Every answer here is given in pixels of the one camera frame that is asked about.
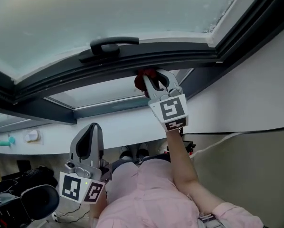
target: window handle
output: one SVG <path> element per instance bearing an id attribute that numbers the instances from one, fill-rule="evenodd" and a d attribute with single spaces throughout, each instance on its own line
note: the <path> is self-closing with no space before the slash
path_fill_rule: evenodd
<path id="1" fill-rule="evenodd" d="M 119 54 L 120 48 L 117 44 L 139 44 L 137 37 L 108 37 L 93 40 L 90 48 L 94 55 Z"/>

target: cable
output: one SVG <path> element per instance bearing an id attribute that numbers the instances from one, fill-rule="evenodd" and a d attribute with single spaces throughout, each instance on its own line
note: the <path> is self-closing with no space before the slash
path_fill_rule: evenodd
<path id="1" fill-rule="evenodd" d="M 9 187 L 6 191 L 0 192 L 0 195 L 2 193 L 8 192 L 11 188 L 13 188 L 16 184 L 18 184 L 18 182 L 16 180 L 12 179 L 12 181 L 15 181 L 16 183 L 14 185 L 12 185 L 11 187 Z"/>
<path id="2" fill-rule="evenodd" d="M 79 221 L 80 219 L 82 219 L 87 213 L 89 213 L 89 211 L 87 211 L 81 218 L 78 218 L 77 220 L 73 220 L 73 221 L 70 221 L 70 222 L 59 222 L 59 221 L 56 221 L 56 222 L 57 222 L 57 223 L 60 223 L 60 224 L 75 223 L 75 222 Z"/>
<path id="3" fill-rule="evenodd" d="M 244 134 L 244 133 L 231 133 L 231 134 L 225 136 L 225 137 L 224 137 L 223 139 L 221 139 L 220 141 L 218 141 L 218 142 L 216 142 L 216 143 L 210 145 L 209 147 L 207 147 L 207 148 L 205 148 L 205 149 L 203 149 L 203 150 L 198 150 L 198 151 L 194 152 L 194 153 L 193 153 L 192 155 L 190 155 L 189 157 L 190 157 L 191 159 L 193 159 L 193 158 L 196 156 L 196 154 L 202 153 L 202 152 L 204 152 L 204 151 L 207 151 L 208 149 L 210 149 L 210 148 L 212 148 L 212 147 L 214 147 L 214 146 L 216 146 L 216 145 L 222 143 L 223 141 L 225 141 L 225 140 L 227 140 L 227 139 L 230 139 L 230 138 L 232 138 L 232 137 L 235 137 L 235 136 L 237 136 L 237 135 L 240 135 L 240 134 Z"/>
<path id="4" fill-rule="evenodd" d="M 67 215 L 67 214 L 74 213 L 74 212 L 76 212 L 77 210 L 79 210 L 80 208 L 81 208 L 81 203 L 80 203 L 80 206 L 79 206 L 76 210 L 74 210 L 74 211 L 70 211 L 70 212 L 67 212 L 66 214 L 61 215 L 61 216 L 57 216 L 57 218 L 63 217 L 63 216 L 65 216 L 65 215 Z"/>

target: floor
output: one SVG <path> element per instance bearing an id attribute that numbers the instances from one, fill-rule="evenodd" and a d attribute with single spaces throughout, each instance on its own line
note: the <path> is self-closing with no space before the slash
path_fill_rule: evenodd
<path id="1" fill-rule="evenodd" d="M 223 135 L 186 135 L 193 140 L 195 150 L 222 139 Z M 149 142 L 151 155 L 156 154 L 165 140 Z M 119 156 L 119 148 L 105 150 L 104 157 L 112 162 Z M 64 155 L 20 156 L 0 155 L 1 175 L 17 172 L 16 160 L 30 160 L 33 168 L 46 165 L 58 174 L 63 168 Z M 236 136 L 194 158 L 200 182 L 225 201 L 246 208 L 258 215 L 270 228 L 284 228 L 284 131 L 253 133 Z M 78 204 L 61 198 L 58 215 L 73 211 Z M 82 217 L 88 206 L 60 218 L 70 222 Z M 51 217 L 43 227 L 87 227 L 88 214 L 72 224 L 57 224 Z M 34 221 L 30 227 L 38 227 Z"/>

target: shirt sleeve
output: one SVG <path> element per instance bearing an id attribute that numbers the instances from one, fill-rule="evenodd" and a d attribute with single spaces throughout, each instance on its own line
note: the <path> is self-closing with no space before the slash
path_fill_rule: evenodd
<path id="1" fill-rule="evenodd" d="M 212 214 L 226 227 L 263 228 L 260 218 L 231 203 L 218 205 Z"/>

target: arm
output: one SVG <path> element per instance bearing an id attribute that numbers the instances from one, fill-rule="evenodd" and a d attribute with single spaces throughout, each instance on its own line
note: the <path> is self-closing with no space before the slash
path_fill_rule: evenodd
<path id="1" fill-rule="evenodd" d="M 199 183 L 194 165 L 187 154 L 179 131 L 166 132 L 166 137 L 176 187 L 180 192 L 193 199 L 201 213 L 210 214 L 214 208 L 224 201 L 210 193 Z"/>
<path id="2" fill-rule="evenodd" d="M 101 196 L 99 197 L 99 200 L 96 204 L 90 205 L 90 212 L 89 212 L 89 227 L 95 228 L 96 224 L 94 225 L 94 219 L 99 219 L 102 211 L 107 206 L 107 199 L 106 199 L 106 191 L 105 188 L 101 193 Z"/>

